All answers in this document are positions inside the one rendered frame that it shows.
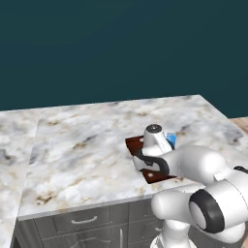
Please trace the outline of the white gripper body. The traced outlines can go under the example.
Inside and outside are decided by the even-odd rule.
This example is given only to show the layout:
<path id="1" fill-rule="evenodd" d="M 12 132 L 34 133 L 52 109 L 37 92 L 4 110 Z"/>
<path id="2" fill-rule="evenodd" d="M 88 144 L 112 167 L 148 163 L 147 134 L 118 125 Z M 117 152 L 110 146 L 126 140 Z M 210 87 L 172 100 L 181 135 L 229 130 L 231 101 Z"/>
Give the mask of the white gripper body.
<path id="1" fill-rule="evenodd" d="M 152 164 L 150 162 L 145 163 L 143 160 L 141 160 L 140 158 L 136 156 L 133 157 L 133 162 L 134 162 L 135 168 L 138 171 L 150 170 L 152 168 Z"/>

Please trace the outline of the dark brown tray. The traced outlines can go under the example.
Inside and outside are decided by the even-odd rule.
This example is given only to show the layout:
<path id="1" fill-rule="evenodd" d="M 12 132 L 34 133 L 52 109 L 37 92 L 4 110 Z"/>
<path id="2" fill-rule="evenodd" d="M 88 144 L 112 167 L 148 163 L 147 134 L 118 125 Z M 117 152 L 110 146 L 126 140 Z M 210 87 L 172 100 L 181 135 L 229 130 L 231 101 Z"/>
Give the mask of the dark brown tray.
<path id="1" fill-rule="evenodd" d="M 143 142 L 142 136 L 125 139 L 126 146 L 132 155 L 142 149 Z M 152 184 L 159 181 L 172 179 L 171 175 L 165 175 L 162 172 L 152 169 L 139 169 L 148 184 Z"/>

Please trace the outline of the small blue box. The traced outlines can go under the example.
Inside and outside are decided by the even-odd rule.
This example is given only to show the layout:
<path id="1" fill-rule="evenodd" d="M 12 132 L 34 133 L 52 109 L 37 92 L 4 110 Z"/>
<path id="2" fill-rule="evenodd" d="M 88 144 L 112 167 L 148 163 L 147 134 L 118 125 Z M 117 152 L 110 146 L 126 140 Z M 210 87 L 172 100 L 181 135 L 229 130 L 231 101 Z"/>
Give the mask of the small blue box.
<path id="1" fill-rule="evenodd" d="M 169 142 L 171 149 L 175 149 L 175 144 L 176 144 L 176 134 L 174 133 L 167 133 L 166 135 L 166 140 Z"/>

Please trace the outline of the narrow grey drawer front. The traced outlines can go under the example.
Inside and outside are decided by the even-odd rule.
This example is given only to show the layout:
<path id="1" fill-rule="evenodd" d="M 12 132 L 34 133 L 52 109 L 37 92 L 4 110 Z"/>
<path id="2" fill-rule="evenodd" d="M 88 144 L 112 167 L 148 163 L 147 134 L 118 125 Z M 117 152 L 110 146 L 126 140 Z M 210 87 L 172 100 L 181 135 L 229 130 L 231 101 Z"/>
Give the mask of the narrow grey drawer front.
<path id="1" fill-rule="evenodd" d="M 151 199 L 132 201 L 129 206 L 129 221 L 137 222 L 146 219 L 153 219 L 155 215 L 151 209 Z"/>

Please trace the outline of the grey cupboard front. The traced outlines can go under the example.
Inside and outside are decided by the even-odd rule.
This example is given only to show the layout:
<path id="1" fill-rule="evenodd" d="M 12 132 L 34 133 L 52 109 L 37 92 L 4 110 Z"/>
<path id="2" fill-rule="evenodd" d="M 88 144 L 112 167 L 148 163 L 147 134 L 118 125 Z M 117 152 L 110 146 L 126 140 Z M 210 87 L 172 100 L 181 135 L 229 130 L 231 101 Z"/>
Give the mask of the grey cupboard front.
<path id="1" fill-rule="evenodd" d="M 162 228 L 163 222 L 149 219 L 129 224 L 128 248 L 149 248 L 152 240 L 160 233 L 155 228 Z"/>

